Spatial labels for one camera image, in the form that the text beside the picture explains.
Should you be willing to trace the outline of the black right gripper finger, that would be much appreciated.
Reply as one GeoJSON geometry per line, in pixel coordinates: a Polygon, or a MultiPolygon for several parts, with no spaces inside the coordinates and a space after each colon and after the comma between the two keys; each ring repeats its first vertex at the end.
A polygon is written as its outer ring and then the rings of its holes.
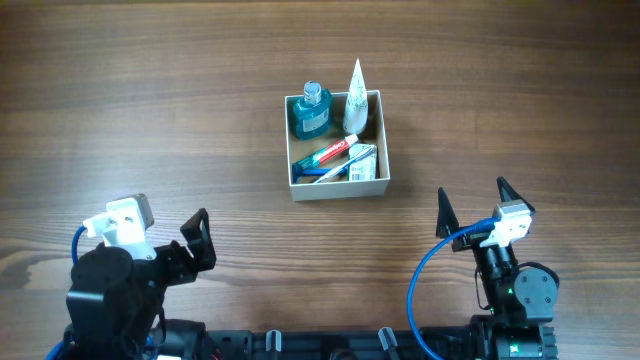
{"type": "Polygon", "coordinates": [[[531,213],[535,212],[535,208],[524,197],[522,197],[518,192],[516,192],[504,177],[499,176],[496,179],[496,183],[498,187],[499,196],[502,202],[520,200],[527,206],[527,208],[531,213]]]}
{"type": "Polygon", "coordinates": [[[436,223],[436,236],[444,239],[460,229],[454,209],[443,187],[440,187],[438,195],[438,216],[436,223]]]}

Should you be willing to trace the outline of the white lotion tube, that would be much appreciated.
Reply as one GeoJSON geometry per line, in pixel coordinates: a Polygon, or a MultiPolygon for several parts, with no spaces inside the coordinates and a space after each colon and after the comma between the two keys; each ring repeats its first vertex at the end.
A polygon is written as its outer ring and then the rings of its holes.
{"type": "Polygon", "coordinates": [[[349,85],[343,116],[343,130],[347,134],[360,134],[368,119],[368,94],[360,60],[357,59],[349,85]]]}

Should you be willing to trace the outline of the red green toothpaste tube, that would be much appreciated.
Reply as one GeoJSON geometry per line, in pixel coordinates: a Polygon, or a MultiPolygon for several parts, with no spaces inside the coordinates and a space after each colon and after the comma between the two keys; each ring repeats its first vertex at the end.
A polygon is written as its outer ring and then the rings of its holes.
{"type": "Polygon", "coordinates": [[[359,138],[356,134],[348,135],[345,138],[312,153],[302,160],[293,163],[292,169],[295,171],[302,171],[317,168],[319,165],[349,150],[354,144],[358,142],[359,138]]]}

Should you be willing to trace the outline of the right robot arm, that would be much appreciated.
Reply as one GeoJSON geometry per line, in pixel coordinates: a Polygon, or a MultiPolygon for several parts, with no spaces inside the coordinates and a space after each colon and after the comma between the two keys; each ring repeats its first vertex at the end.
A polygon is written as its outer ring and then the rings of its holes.
{"type": "Polygon", "coordinates": [[[451,248],[473,253],[474,281],[483,287],[487,313],[461,327],[424,328],[421,335],[443,359],[556,359],[556,337],[548,324],[559,277],[540,263],[516,259],[512,244],[529,234],[535,208],[505,178],[496,182],[500,203],[492,216],[497,222],[486,229],[460,226],[446,192],[438,190],[436,236],[465,232],[451,241],[451,248]]]}

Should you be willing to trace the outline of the green white soap bar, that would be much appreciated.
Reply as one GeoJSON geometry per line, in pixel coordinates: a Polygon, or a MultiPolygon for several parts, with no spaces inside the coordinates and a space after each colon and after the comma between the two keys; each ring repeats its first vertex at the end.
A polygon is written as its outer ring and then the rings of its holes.
{"type": "Polygon", "coordinates": [[[356,157],[363,150],[371,148],[372,152],[361,160],[351,163],[348,169],[349,181],[370,181],[376,178],[377,147],[371,144],[354,144],[349,149],[349,159],[356,157]]]}

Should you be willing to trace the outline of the blue white toothbrush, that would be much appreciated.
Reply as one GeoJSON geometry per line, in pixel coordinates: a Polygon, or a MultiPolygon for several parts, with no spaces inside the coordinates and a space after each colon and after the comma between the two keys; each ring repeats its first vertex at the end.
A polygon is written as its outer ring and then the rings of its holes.
{"type": "Polygon", "coordinates": [[[314,184],[317,183],[321,183],[324,182],[327,179],[333,178],[336,175],[338,175],[340,172],[342,172],[344,169],[348,169],[349,166],[355,162],[358,162],[368,156],[370,156],[371,154],[376,152],[376,146],[375,145],[367,145],[365,148],[363,148],[356,156],[354,156],[353,158],[347,160],[346,162],[330,169],[327,173],[325,173],[324,175],[320,176],[318,179],[316,179],[314,181],[314,184]]]}

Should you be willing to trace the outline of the blue disposable razor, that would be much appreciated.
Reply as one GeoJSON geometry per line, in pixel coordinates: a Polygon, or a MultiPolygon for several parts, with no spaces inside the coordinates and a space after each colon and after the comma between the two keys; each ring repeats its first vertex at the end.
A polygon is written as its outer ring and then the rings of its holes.
{"type": "Polygon", "coordinates": [[[307,168],[307,169],[303,169],[302,167],[298,166],[297,164],[293,164],[291,166],[291,171],[292,171],[292,174],[291,174],[292,183],[296,184],[301,177],[317,177],[317,178],[321,178],[321,177],[324,177],[327,173],[329,173],[332,177],[346,175],[347,172],[348,172],[348,168],[347,167],[343,167],[339,171],[333,172],[333,168],[307,168]]]}

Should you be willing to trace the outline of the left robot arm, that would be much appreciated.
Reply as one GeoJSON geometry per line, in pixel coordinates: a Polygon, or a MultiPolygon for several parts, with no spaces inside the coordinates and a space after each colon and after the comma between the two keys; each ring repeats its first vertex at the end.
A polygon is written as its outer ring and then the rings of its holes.
{"type": "Polygon", "coordinates": [[[216,254],[209,216],[199,209],[152,260],[99,245],[72,267],[66,304],[71,324],[49,359],[217,359],[205,324],[168,319],[163,303],[171,286],[192,283],[211,270],[216,254]]]}

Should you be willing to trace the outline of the blue mouthwash bottle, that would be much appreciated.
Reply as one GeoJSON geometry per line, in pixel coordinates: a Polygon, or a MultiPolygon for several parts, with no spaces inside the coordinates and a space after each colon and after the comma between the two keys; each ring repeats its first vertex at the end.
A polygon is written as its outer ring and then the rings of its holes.
{"type": "Polygon", "coordinates": [[[333,97],[317,81],[308,81],[303,96],[293,106],[294,133],[299,140],[310,140],[324,134],[331,124],[333,97]]]}

